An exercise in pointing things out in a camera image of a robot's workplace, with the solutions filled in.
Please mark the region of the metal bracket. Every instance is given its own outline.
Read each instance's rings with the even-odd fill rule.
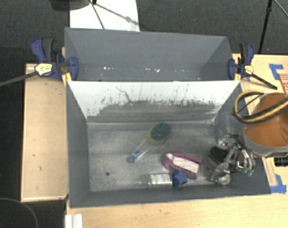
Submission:
[[[83,215],[65,215],[65,228],[83,228]]]

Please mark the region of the green brush head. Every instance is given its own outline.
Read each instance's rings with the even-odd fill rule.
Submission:
[[[149,144],[160,145],[163,144],[171,132],[171,127],[167,123],[158,123],[148,130],[146,140]]]

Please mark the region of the bin floor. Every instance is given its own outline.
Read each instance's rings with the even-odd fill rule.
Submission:
[[[212,167],[207,151],[215,145],[210,122],[167,122],[171,133],[165,143],[155,146],[135,163],[127,157],[145,139],[148,129],[156,123],[87,123],[89,144],[90,190],[143,189],[143,174],[168,173],[162,165],[167,152],[180,151],[202,159],[198,178],[187,185],[211,185]]]

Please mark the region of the yellow cable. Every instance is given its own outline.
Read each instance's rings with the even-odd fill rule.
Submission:
[[[260,122],[263,120],[266,120],[267,118],[275,115],[276,113],[280,112],[281,110],[283,110],[284,108],[286,108],[288,106],[288,100],[283,103],[280,104],[279,106],[277,106],[276,108],[270,110],[269,112],[266,112],[265,114],[256,116],[254,118],[251,119],[245,119],[243,116],[241,116],[238,113],[238,102],[240,101],[240,99],[245,96],[245,95],[263,95],[265,92],[262,90],[248,90],[248,91],[244,91],[242,92],[240,95],[237,96],[236,100],[235,100],[235,104],[234,104],[234,112],[235,115],[240,118],[243,122],[245,123],[255,123],[255,122]]]

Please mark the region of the gray bin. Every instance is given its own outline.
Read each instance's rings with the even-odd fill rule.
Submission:
[[[232,115],[241,92],[237,81],[84,82],[67,84],[69,203],[72,208],[170,202],[270,193],[261,160],[251,177],[233,173],[227,186],[209,181],[207,150],[216,139],[238,134]],[[162,147],[134,164],[127,156],[155,123],[171,134]],[[162,157],[181,151],[202,159],[199,176],[186,186],[145,188],[142,174],[163,173]]]
[[[65,50],[80,67],[67,84],[72,208],[270,193],[261,160],[251,177],[233,173],[225,187],[209,181],[207,150],[242,129],[231,115],[241,88],[228,81],[226,37],[66,28]],[[158,122],[172,127],[164,145],[127,163]],[[168,172],[169,151],[201,158],[198,178],[177,188],[139,186],[142,174]]]

